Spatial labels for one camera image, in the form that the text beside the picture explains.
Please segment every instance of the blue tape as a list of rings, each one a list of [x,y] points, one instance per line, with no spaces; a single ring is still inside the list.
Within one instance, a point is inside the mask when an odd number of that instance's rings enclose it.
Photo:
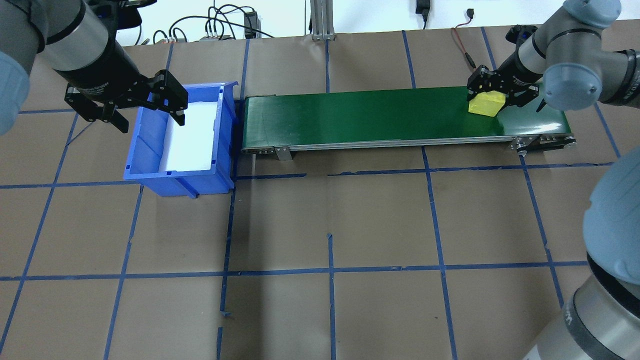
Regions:
[[[589,266],[587,261],[560,261],[554,262],[554,266]]]
[[[216,340],[216,360],[220,360],[222,356],[222,326],[218,327],[218,338]]]
[[[588,266],[587,261],[554,261],[554,267]],[[507,268],[541,268],[549,263],[496,263],[496,264],[458,264],[445,265],[446,270],[476,270],[476,269],[507,269]],[[210,272],[168,272],[168,273],[138,273],[126,274],[126,279],[171,279],[176,277],[223,277],[223,276],[272,276],[299,274],[329,274],[330,272],[400,272],[400,271],[436,271],[440,265],[415,266],[361,266],[344,268],[300,268],[286,270],[259,271],[210,271]],[[104,280],[119,279],[120,274],[83,274],[83,275],[31,275],[25,281],[55,281],[55,280]],[[0,276],[0,281],[19,281],[21,276]]]
[[[225,265],[224,273],[222,277],[222,287],[220,290],[220,311],[224,311],[227,305],[227,284],[228,284],[228,271],[229,260],[231,257],[231,235],[234,228],[234,212],[236,210],[236,188],[231,190],[231,201],[229,205],[229,221],[227,223],[227,244],[225,245]]]
[[[491,66],[495,70],[497,69],[497,66],[495,66],[495,59],[493,59],[493,51],[491,51],[491,45],[489,45],[489,38],[486,37],[486,31],[484,30],[484,26],[481,26],[480,30],[482,31],[482,37],[484,38],[484,44],[486,45],[486,50],[489,53],[489,60],[491,60]]]
[[[335,287],[333,285],[333,234],[327,234],[327,243],[329,250],[329,319],[330,319],[330,327],[331,327],[331,360],[335,360],[336,358],[336,349],[335,349]]]
[[[545,232],[545,227],[542,224],[542,217],[540,216],[540,209],[538,207],[538,201],[536,200],[536,194],[533,191],[533,185],[531,184],[531,177],[529,176],[529,171],[527,170],[527,164],[523,157],[520,157],[520,163],[522,164],[522,172],[524,173],[525,181],[527,182],[527,187],[529,189],[529,196],[531,198],[531,204],[533,205],[533,211],[536,214],[536,221],[538,222],[538,229],[540,230],[540,236],[542,237],[542,244],[545,248],[545,253],[547,254],[547,261],[549,265],[549,270],[551,271],[551,278],[554,282],[554,288],[556,289],[556,295],[558,297],[558,303],[560,303],[560,307],[564,306],[564,299],[562,296],[562,291],[560,290],[560,282],[558,281],[558,276],[556,274],[556,268],[554,266],[554,259],[551,256],[551,250],[547,247],[547,234]]]
[[[111,312],[111,321],[109,322],[109,332],[107,333],[107,343],[104,347],[104,356],[102,360],[109,359],[109,352],[111,351],[111,339],[113,338],[113,329],[116,325],[116,317],[118,316],[118,307],[120,306],[120,297],[122,296],[122,286],[124,285],[124,274],[127,272],[127,263],[129,262],[129,253],[131,252],[131,242],[127,243],[127,250],[125,251],[124,261],[122,262],[122,271],[120,274],[120,280],[118,281],[118,290],[116,291],[116,300],[113,304],[113,311]]]
[[[326,274],[331,272],[329,268],[303,268],[287,270],[241,270],[228,271],[225,276],[272,276],[272,275],[301,275],[301,274]]]
[[[127,240],[127,248],[124,253],[124,259],[122,260],[122,269],[120,270],[120,280],[118,281],[118,290],[116,291],[116,299],[113,303],[113,311],[111,313],[111,321],[109,323],[109,332],[107,333],[107,343],[104,347],[103,360],[109,358],[109,351],[111,351],[111,339],[113,338],[113,329],[116,325],[116,317],[118,316],[118,307],[120,306],[120,297],[122,296],[122,287],[127,274],[127,265],[129,264],[129,255],[131,254],[131,239],[136,231],[136,223],[138,222],[138,213],[140,212],[140,204],[142,203],[142,193],[144,186],[140,185],[140,192],[136,199],[136,207],[133,211],[133,218],[131,219],[131,230],[129,231],[129,239]]]
[[[604,131],[607,133],[607,136],[609,137],[609,141],[611,142],[611,147],[613,148],[613,151],[616,153],[616,156],[618,157],[618,159],[620,159],[620,151],[618,150],[618,146],[616,145],[616,141],[613,138],[613,134],[611,134],[611,130],[609,130],[609,125],[607,125],[607,121],[604,119],[604,115],[602,114],[602,110],[600,110],[600,107],[598,106],[597,102],[593,106],[596,108],[596,112],[598,113],[598,116],[600,117],[600,121],[602,122],[602,126],[604,127]]]
[[[462,170],[471,170],[471,171],[488,171],[488,170],[515,170],[521,169],[521,165],[500,165],[500,166],[490,166],[490,167],[443,167],[443,168],[432,168],[429,169],[429,172],[452,172],[452,171],[462,171]]]
[[[402,39],[404,40],[404,51],[406,51],[406,61],[409,63],[409,75],[411,75],[411,88],[415,89],[415,76],[413,74],[413,63],[411,61],[411,51],[409,51],[409,41],[406,39],[406,31],[402,30]]]
[[[244,45],[244,60],[242,66],[242,85],[240,85],[240,100],[244,100],[244,83],[246,82],[246,68],[247,63],[249,62],[249,41],[250,39],[246,39],[246,43]]]
[[[67,142],[71,139],[71,136],[73,136],[74,134],[74,129],[76,127],[77,120],[78,120],[78,114],[75,115],[74,121],[73,123],[71,123],[71,128],[69,129],[69,134],[67,135]],[[53,179],[53,184],[56,184],[56,182],[58,181],[58,177],[60,176],[60,171],[62,169],[62,164],[65,162],[65,156],[67,155],[67,149],[68,147],[65,146],[65,148],[62,151],[62,155],[60,156],[60,162],[58,163],[58,169]],[[13,321],[13,316],[15,315],[15,309],[18,306],[18,301],[20,300],[20,295],[22,294],[22,287],[24,286],[27,273],[29,272],[29,267],[31,266],[31,261],[33,260],[33,254],[36,251],[36,246],[38,245],[38,240],[40,239],[40,233],[42,233],[42,226],[44,225],[44,220],[47,217],[47,212],[49,211],[49,206],[51,205],[51,199],[53,198],[54,190],[55,188],[53,187],[49,190],[49,196],[47,197],[47,202],[45,203],[44,210],[42,211],[42,216],[40,217],[40,222],[38,223],[38,229],[36,230],[36,234],[33,238],[31,249],[29,250],[29,256],[27,257],[27,261],[24,265],[22,276],[20,277],[20,283],[18,284],[18,289],[15,292],[15,297],[13,298],[11,310],[9,310],[9,316],[7,317],[6,323],[4,325],[2,338],[0,338],[0,354],[2,354],[6,337],[9,334],[9,328],[11,327],[11,322]]]
[[[164,67],[166,70],[169,70],[169,65],[171,65],[172,56],[173,56],[173,43],[169,45],[169,56],[166,57],[166,66]]]
[[[447,265],[447,270],[477,270],[477,269],[509,269],[509,268],[543,268],[549,263],[501,263],[501,264],[460,264]]]
[[[326,76],[324,81],[326,84],[326,93],[329,94],[331,92],[331,81],[329,79],[329,40],[324,41],[324,74]]]
[[[356,176],[356,175],[388,175],[388,174],[419,174],[423,173],[423,168],[410,168],[404,170],[363,170],[363,171],[345,171],[339,174],[329,174],[328,176]]]
[[[293,179],[295,177],[305,177],[306,174],[280,174],[280,175],[252,175],[237,176],[236,180],[263,180],[263,179]]]
[[[427,152],[422,147],[422,160],[424,162],[424,170],[427,175],[427,189],[429,192],[429,205],[431,206],[431,217],[433,219],[433,231],[436,237],[436,248],[438,250],[438,265],[440,267],[440,280],[442,282],[442,295],[444,298],[444,309],[447,316],[447,327],[449,329],[449,343],[451,344],[451,356],[453,360],[458,360],[458,350],[456,349],[456,337],[453,332],[453,319],[451,316],[451,304],[449,303],[449,287],[447,286],[446,265],[444,261],[444,253],[442,252],[442,242],[440,241],[440,228],[438,226],[438,213],[436,211],[436,202],[433,196],[433,183],[431,181],[431,169],[429,167],[429,159]]]
[[[20,185],[0,185],[0,189],[32,189],[32,188],[70,188],[74,186],[109,186],[109,185],[132,185],[138,184],[136,181],[96,181],[88,183],[55,183],[55,184],[20,184]]]
[[[58,183],[53,185],[55,188],[72,188],[76,186],[115,186],[115,185],[137,185],[137,181],[121,180],[121,181],[92,181],[87,183]]]
[[[611,165],[613,163],[543,164],[527,165],[527,168],[610,167]]]
[[[0,189],[33,189],[52,188],[53,184],[22,184],[22,185],[0,185]]]
[[[206,271],[206,272],[163,272],[155,274],[126,274],[127,279],[173,279],[176,277],[222,277],[225,272],[222,271]]]
[[[48,114],[48,113],[73,113],[75,110],[73,109],[54,109],[54,110],[26,110],[20,111],[18,114],[26,115],[26,114]]]
[[[85,274],[85,275],[32,275],[27,276],[27,281],[39,280],[106,280],[119,279],[118,274]]]

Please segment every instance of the conveyor belt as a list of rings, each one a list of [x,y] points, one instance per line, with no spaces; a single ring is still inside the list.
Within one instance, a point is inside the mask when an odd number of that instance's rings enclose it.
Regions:
[[[523,108],[505,109],[491,118],[469,113],[466,96],[467,89],[460,86],[249,97],[245,104],[243,152],[269,154],[280,150],[515,139],[522,143],[564,139],[575,142],[564,113],[549,106],[536,113],[537,100]],[[535,150],[533,146],[526,149]]]

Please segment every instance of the red cable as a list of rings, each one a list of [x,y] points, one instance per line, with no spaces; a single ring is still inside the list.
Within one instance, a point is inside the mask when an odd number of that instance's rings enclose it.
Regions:
[[[458,24],[458,25],[456,25],[455,28],[451,28],[453,30],[453,33],[456,35],[456,38],[458,38],[458,42],[460,43],[460,47],[462,47],[462,53],[464,53],[464,54],[467,54],[467,49],[465,49],[465,44],[462,43],[462,39],[460,38],[460,34],[458,33],[458,27],[464,26],[464,25],[469,25],[471,23],[471,20],[473,20],[473,19],[469,19],[469,21],[464,22],[462,24]]]

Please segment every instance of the yellow block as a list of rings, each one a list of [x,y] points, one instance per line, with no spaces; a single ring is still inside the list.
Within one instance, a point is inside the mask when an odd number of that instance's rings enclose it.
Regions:
[[[498,91],[481,92],[469,101],[469,112],[494,117],[507,101],[507,96]]]

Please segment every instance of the black device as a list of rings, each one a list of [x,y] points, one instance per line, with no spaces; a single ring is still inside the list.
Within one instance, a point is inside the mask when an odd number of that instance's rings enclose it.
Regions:
[[[422,20],[424,20],[424,28],[427,27],[427,19],[429,18],[430,10],[431,0],[415,0],[415,13],[422,15]]]
[[[244,26],[246,26],[247,29],[244,29],[244,38],[260,38],[262,37],[260,33],[254,31],[253,29],[256,30],[262,30],[262,27],[260,25],[260,19],[258,19],[258,13],[257,12],[247,12],[244,16]]]

